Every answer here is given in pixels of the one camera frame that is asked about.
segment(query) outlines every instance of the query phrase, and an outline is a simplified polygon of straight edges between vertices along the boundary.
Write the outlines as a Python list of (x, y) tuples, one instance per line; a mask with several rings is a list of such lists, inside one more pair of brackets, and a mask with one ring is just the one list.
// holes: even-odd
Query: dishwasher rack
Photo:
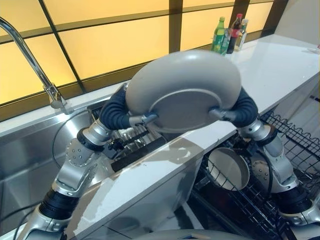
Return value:
[[(307, 190), (309, 197), (314, 199), (320, 190), (320, 140), (312, 138), (310, 133), (297, 128), (293, 123), (289, 123), (287, 119), (282, 119), (272, 111), (262, 115), (260, 119), (278, 129), (284, 145), (284, 153), (292, 163), (300, 185)], [(243, 139), (236, 133), (217, 148), (235, 148), (235, 145), (240, 141)], [(217, 216), (221, 213), (234, 223), (236, 227), (232, 229), (233, 233), (242, 234), (242, 230), (244, 230), (253, 238), (261, 240), (280, 240), (282, 239), (280, 236), (283, 234), (289, 237), (290, 228), (279, 216), (273, 201), (265, 199), (266, 191), (253, 175), (250, 159), (243, 156), (250, 169), (250, 179), (247, 186), (242, 190), (230, 191), (215, 184), (215, 179), (210, 173), (214, 168), (216, 168), (215, 171), (219, 170), (213, 164), (210, 164), (213, 167), (209, 169), (208, 156), (210, 153), (207, 153), (203, 158), (191, 196), (197, 196), (196, 198), (203, 196), (202, 201), (206, 203), (202, 202), (202, 205), (209, 206), (207, 211), (211, 215)], [(228, 178), (225, 183), (236, 188)]]

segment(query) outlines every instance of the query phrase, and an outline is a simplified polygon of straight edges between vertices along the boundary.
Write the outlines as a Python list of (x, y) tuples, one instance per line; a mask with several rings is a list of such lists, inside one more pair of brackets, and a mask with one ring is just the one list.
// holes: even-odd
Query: kitchen faucet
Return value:
[(0, 17), (0, 27), (12, 37), (13, 41), (19, 47), (24, 57), (43, 83), (43, 89), (49, 95), (51, 107), (54, 109), (61, 109), (62, 112), (66, 113), (66, 100), (62, 97), (57, 87), (48, 79), (19, 32), (2, 17)]

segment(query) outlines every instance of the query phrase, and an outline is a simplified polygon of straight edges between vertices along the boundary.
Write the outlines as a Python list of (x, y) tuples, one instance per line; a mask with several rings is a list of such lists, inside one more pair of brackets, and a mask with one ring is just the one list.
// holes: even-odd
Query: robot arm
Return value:
[(155, 114), (129, 116), (125, 106), (127, 84), (122, 85), (101, 110), (99, 119), (81, 129), (66, 147), (66, 159), (51, 189), (36, 207), (18, 240), (63, 239), (79, 199), (97, 171), (97, 160), (111, 138), (112, 130), (145, 125), (157, 118)]
[[(269, 159), (274, 178), (271, 192), (282, 216), (296, 225), (319, 221), (319, 210), (298, 188), (277, 130), (258, 120), (258, 108), (241, 87), (236, 66), (216, 53), (190, 50), (147, 64), (129, 85), (123, 85), (110, 98), (97, 121), (79, 131), (66, 148), (65, 163), (51, 190), (33, 212), (18, 240), (35, 239), (32, 235), (36, 230), (45, 232), (47, 239), (59, 239), (56, 233), (63, 235), (96, 173), (97, 159), (113, 130), (148, 124), (159, 132), (182, 133), (217, 120), (233, 123)], [(263, 175), (269, 172), (267, 162), (253, 157), (252, 167), (267, 188), (269, 178)]]

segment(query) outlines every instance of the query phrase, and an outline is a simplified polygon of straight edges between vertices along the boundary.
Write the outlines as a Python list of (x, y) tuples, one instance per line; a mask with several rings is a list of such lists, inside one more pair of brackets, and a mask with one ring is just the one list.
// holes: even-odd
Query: green bottle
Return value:
[(219, 24), (214, 30), (213, 41), (211, 46), (211, 51), (220, 53), (220, 48), (225, 35), (225, 17), (221, 16), (219, 19)]

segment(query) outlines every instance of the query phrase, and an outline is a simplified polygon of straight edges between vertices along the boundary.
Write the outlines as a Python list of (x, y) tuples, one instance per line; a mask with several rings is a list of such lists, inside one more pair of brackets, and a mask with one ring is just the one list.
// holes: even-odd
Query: wire dish rack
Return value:
[[(314, 199), (320, 190), (320, 140), (312, 138), (310, 133), (297, 128), (279, 115), (274, 115), (272, 111), (267, 112), (260, 119), (278, 129), (285, 155), (291, 161), (301, 186), (307, 190), (309, 197)], [(236, 149), (241, 142), (244, 142), (243, 139), (235, 134), (217, 148)], [(224, 184), (233, 186), (232, 190), (226, 190), (223, 184), (220, 183), (220, 186), (215, 184), (215, 179), (210, 174), (212, 171), (216, 173), (219, 170), (213, 162), (209, 164), (211, 166), (209, 169), (209, 155), (210, 152), (203, 158), (192, 196), (202, 196), (202, 201), (205, 202), (202, 205), (207, 206), (207, 211), (211, 215), (214, 217), (219, 215), (214, 212), (213, 209), (215, 209), (226, 216), (236, 226), (229, 230), (236, 234), (242, 234), (244, 230), (245, 233), (259, 240), (281, 240), (281, 235), (295, 239), (293, 236), (290, 237), (292, 232), (288, 224), (279, 216), (276, 205), (272, 200), (266, 199), (266, 191), (253, 175), (248, 157), (243, 156), (250, 169), (248, 184), (239, 190), (224, 176), (226, 177)]]

